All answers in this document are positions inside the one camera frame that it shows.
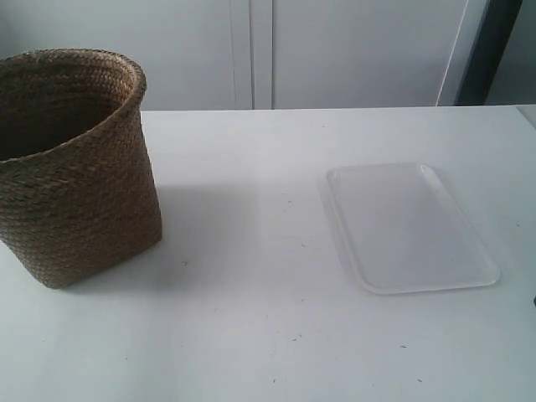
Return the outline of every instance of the table surface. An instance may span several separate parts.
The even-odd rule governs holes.
[[[536,131],[515,107],[142,119],[164,240],[62,291],[0,245],[0,400],[533,400]],[[327,170],[413,161],[496,285],[377,296],[339,258]]]

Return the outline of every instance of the basket rim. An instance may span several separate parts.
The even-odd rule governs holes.
[[[62,142],[55,147],[46,149],[41,152],[30,153],[28,155],[23,155],[21,157],[12,157],[9,159],[0,160],[0,168],[6,167],[7,165],[14,165],[17,163],[24,163],[32,161],[36,158],[48,156],[51,153],[58,152],[62,148],[71,146],[77,142],[84,141],[85,138],[90,137],[95,131],[105,130],[110,124],[112,124],[119,115],[123,114],[125,111],[130,111],[134,107],[138,107],[142,102],[142,98],[145,95],[145,90],[147,88],[147,82],[145,74],[143,73],[142,67],[136,63],[134,60],[126,57],[124,54],[119,54],[116,52],[111,52],[109,50],[103,49],[40,49],[40,50],[31,50],[24,52],[22,54],[17,54],[6,59],[0,59],[0,70],[3,67],[3,64],[10,64],[18,60],[27,60],[29,63],[35,63],[39,56],[54,56],[54,55],[79,55],[82,59],[87,58],[88,56],[100,56],[103,60],[112,60],[117,63],[123,63],[124,65],[131,68],[132,73],[134,74],[134,86],[131,93],[123,101],[123,103],[117,107],[111,114],[109,114],[105,119],[100,121],[97,125],[93,126],[91,129],[81,132],[76,137],[69,139],[66,142]]]

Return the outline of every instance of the straw weave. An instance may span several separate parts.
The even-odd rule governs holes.
[[[59,288],[162,238],[141,68],[102,50],[0,61],[0,240]]]

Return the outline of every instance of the woven basket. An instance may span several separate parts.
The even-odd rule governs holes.
[[[0,61],[0,240],[59,288],[154,245],[141,68],[101,50]]]

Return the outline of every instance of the white wall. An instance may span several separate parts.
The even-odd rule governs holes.
[[[536,0],[523,0],[487,103],[536,103]]]
[[[145,109],[234,109],[240,106],[235,89],[238,86],[243,92],[245,87],[236,81],[247,81],[250,74],[249,21],[241,22],[240,28],[247,27],[248,34],[237,48],[244,50],[239,64],[243,66],[245,59],[248,70],[235,77],[231,3],[1,0],[0,58],[38,48],[114,50],[132,57],[145,70],[149,83]],[[247,19],[247,4],[244,10]],[[250,91],[250,79],[246,86]]]
[[[435,105],[466,5],[467,0],[274,0],[274,106]],[[485,1],[470,0],[469,6],[458,81]]]

